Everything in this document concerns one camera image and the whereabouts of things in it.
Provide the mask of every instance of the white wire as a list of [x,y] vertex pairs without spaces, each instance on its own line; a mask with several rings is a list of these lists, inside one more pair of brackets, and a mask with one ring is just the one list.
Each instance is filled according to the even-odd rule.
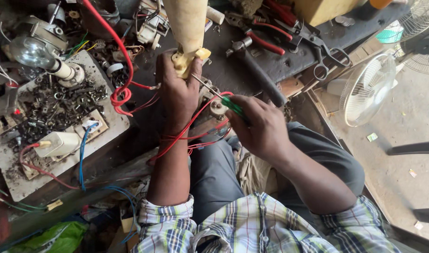
[[12,81],[13,81],[13,82],[15,82],[15,84],[17,84],[17,85],[19,86],[19,83],[17,83],[15,80],[13,80],[12,78],[10,78],[10,77],[8,76],[8,74],[5,72],[4,68],[2,68],[2,66],[0,66],[0,70],[4,73],[4,74],[0,73],[0,75],[2,75],[3,77],[5,77],[5,78],[9,79],[9,80],[10,80],[10,84],[11,84],[11,83],[12,83]]
[[7,38],[7,36],[5,36],[5,33],[2,30],[2,21],[0,22],[0,33],[2,33],[2,35],[4,36],[5,39],[7,39],[8,42],[11,42],[11,40],[9,38]]

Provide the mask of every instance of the glass bulb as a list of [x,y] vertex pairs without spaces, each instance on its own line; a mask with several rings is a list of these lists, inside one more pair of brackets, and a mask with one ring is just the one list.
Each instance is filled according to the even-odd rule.
[[17,61],[30,67],[52,69],[56,61],[43,42],[27,36],[12,40],[10,52]]

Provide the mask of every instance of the scissors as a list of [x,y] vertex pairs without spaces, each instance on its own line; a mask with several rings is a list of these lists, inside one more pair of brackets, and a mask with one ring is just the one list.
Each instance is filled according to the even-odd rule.
[[[310,33],[306,27],[302,28],[302,30],[300,31],[300,35],[316,50],[316,57],[317,57],[317,60],[319,61],[319,63],[314,67],[313,75],[318,81],[325,80],[327,78],[328,70],[329,70],[324,65],[324,62],[322,61],[322,59],[323,59],[322,58],[322,52],[323,51],[327,55],[326,57],[329,58],[331,61],[333,61],[334,65],[336,65],[338,67],[347,67],[350,65],[350,57],[346,52],[344,52],[344,50],[342,50],[340,48],[336,48],[336,47],[329,49],[327,47],[327,45],[325,45],[323,40],[321,40],[319,37]],[[341,55],[347,59],[347,63],[344,64],[344,63],[338,61],[335,57],[332,56],[332,54],[330,54],[331,51],[333,51],[334,53],[340,52]],[[320,75],[316,74],[316,69],[321,70]]]

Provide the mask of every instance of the person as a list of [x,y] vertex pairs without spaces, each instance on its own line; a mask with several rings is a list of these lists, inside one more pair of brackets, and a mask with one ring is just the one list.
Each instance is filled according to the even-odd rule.
[[[178,78],[165,52],[156,81],[167,112],[163,135],[178,135],[198,104],[199,83]],[[200,77],[202,61],[191,72]],[[139,241],[131,252],[399,252],[385,238],[377,208],[364,196],[364,171],[341,147],[254,97],[235,95],[250,124],[230,120],[242,145],[267,161],[292,186],[279,200],[266,193],[244,196],[231,146],[219,136],[195,149],[181,139],[156,160],[147,197],[139,203]],[[169,141],[161,141],[160,150]]]

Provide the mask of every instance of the dirt floor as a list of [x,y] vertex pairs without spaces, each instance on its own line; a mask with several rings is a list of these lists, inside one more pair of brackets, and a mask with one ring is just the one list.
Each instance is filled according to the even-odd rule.
[[[429,223],[414,227],[413,209],[429,208],[429,155],[387,156],[392,146],[429,141],[429,75],[404,67],[396,76],[398,85],[385,104],[367,124],[349,127],[343,114],[330,115],[332,128],[344,139],[353,155],[363,165],[366,184],[387,219],[395,226],[429,239]],[[316,90],[327,112],[335,112],[339,96],[324,89]],[[366,136],[376,133],[369,142]],[[417,176],[410,175],[412,169]]]

